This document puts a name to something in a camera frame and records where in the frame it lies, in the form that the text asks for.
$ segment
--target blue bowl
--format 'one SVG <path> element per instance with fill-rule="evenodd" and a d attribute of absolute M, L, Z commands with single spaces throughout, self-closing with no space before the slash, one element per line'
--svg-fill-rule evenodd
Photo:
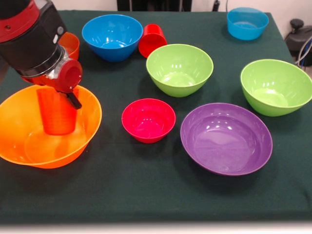
<path fill-rule="evenodd" d="M 115 14 L 94 18 L 82 29 L 82 37 L 90 48 L 109 62 L 127 59 L 137 48 L 142 34 L 139 21 Z"/>
<path fill-rule="evenodd" d="M 240 40 L 258 38 L 269 23 L 269 17 L 262 11 L 239 7 L 227 14 L 229 33 Z"/>

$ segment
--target dark green tablecloth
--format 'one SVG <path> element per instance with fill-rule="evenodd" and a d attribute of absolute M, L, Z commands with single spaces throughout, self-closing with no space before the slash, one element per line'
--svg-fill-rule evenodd
<path fill-rule="evenodd" d="M 82 27 L 102 14 L 107 13 L 61 12 L 68 30 L 80 37 L 81 85 L 101 102 L 101 127 L 83 154 L 59 169 L 0 160 L 1 223 L 312 218 L 311 103 L 283 117 L 257 114 L 272 134 L 273 154 L 252 175 L 209 173 L 188 157 L 180 141 L 183 118 L 199 105 L 228 102 L 252 110 L 239 81 L 247 63 L 292 60 L 271 15 L 259 39 L 243 42 L 228 34 L 225 13 L 125 13 L 143 26 L 159 24 L 168 43 L 197 46 L 213 59 L 214 72 L 199 91 L 173 98 L 153 84 L 139 52 L 108 63 L 88 48 Z M 11 69 L 0 86 L 0 101 L 26 85 Z M 139 98 L 159 98 L 176 111 L 174 129 L 156 144 L 135 141 L 121 126 L 123 109 Z"/>

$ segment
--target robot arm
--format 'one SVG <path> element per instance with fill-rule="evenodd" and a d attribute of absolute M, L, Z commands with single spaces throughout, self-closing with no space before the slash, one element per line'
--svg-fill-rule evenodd
<path fill-rule="evenodd" d="M 66 30 L 50 0 L 0 0 L 0 56 L 24 80 L 72 97 L 82 67 L 58 44 Z"/>

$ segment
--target plastic bowl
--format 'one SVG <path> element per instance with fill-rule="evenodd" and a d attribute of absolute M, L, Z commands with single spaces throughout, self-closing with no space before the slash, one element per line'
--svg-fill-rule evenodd
<path fill-rule="evenodd" d="M 75 34 L 69 32 L 64 33 L 58 43 L 66 49 L 68 56 L 71 59 L 78 60 L 80 41 Z"/>
<path fill-rule="evenodd" d="M 173 129 L 176 114 L 164 101 L 139 99 L 124 109 L 121 122 L 135 139 L 151 144 L 163 139 Z"/>
<path fill-rule="evenodd" d="M 140 22 L 124 15 L 100 16 L 82 29 L 82 37 L 90 48 L 109 62 L 127 59 L 137 48 L 142 34 Z"/>
<path fill-rule="evenodd" d="M 251 62 L 242 70 L 240 80 L 248 103 L 265 116 L 286 115 L 312 99 L 311 78 L 288 62 Z"/>
<path fill-rule="evenodd" d="M 191 111 L 181 125 L 182 144 L 203 168 L 224 176 L 259 170 L 272 154 L 265 124 L 250 111 L 227 103 L 211 103 Z"/>
<path fill-rule="evenodd" d="M 173 97 L 185 97 L 202 87 L 214 70 L 212 59 L 201 49 L 170 44 L 154 50 L 146 68 L 155 85 Z"/>
<path fill-rule="evenodd" d="M 0 105 L 0 157 L 21 165 L 56 168 L 75 160 L 97 132 L 102 119 L 98 99 L 77 86 L 82 108 L 77 112 L 74 132 L 63 136 L 43 131 L 37 90 L 25 88 Z"/>
<path fill-rule="evenodd" d="M 269 17 L 262 11 L 239 7 L 227 14 L 229 33 L 240 40 L 254 40 L 261 36 L 269 24 Z"/>

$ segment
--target lime green bowl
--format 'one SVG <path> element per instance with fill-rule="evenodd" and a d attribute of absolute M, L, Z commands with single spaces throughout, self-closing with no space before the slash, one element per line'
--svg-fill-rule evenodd
<path fill-rule="evenodd" d="M 265 116 L 298 110 L 312 98 L 312 80 L 299 67 L 275 59 L 249 63 L 240 74 L 249 104 Z"/>
<path fill-rule="evenodd" d="M 181 98 L 204 85 L 213 72 L 214 63 L 197 47 L 170 44 L 154 50 L 146 60 L 146 68 L 159 89 Z"/>

